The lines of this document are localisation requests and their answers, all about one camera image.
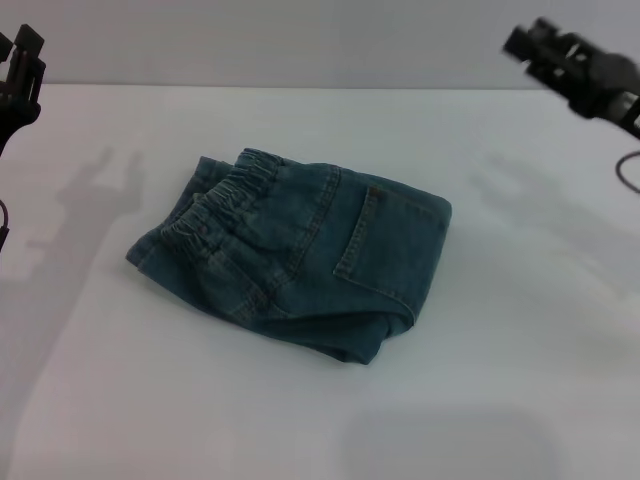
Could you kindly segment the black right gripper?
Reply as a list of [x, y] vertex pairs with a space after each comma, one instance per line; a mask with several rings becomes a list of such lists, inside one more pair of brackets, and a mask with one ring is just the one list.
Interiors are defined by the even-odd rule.
[[[576, 34], [544, 17], [529, 27], [516, 26], [502, 51], [527, 62], [525, 73], [545, 88], [569, 98], [574, 113], [640, 131], [640, 67], [628, 57], [586, 49]], [[575, 65], [583, 73], [576, 87]]]

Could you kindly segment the blue denim shorts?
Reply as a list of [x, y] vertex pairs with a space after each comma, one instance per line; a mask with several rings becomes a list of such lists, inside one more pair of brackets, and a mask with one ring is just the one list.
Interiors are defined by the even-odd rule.
[[245, 149], [200, 159], [126, 258], [206, 314], [365, 365], [415, 325], [451, 217], [399, 182]]

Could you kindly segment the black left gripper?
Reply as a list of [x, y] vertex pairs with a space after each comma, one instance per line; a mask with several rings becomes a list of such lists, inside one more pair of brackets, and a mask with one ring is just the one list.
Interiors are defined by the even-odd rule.
[[43, 37], [28, 24], [20, 26], [14, 40], [0, 32], [0, 64], [9, 62], [6, 82], [0, 82], [0, 156], [11, 137], [40, 115], [43, 45]]

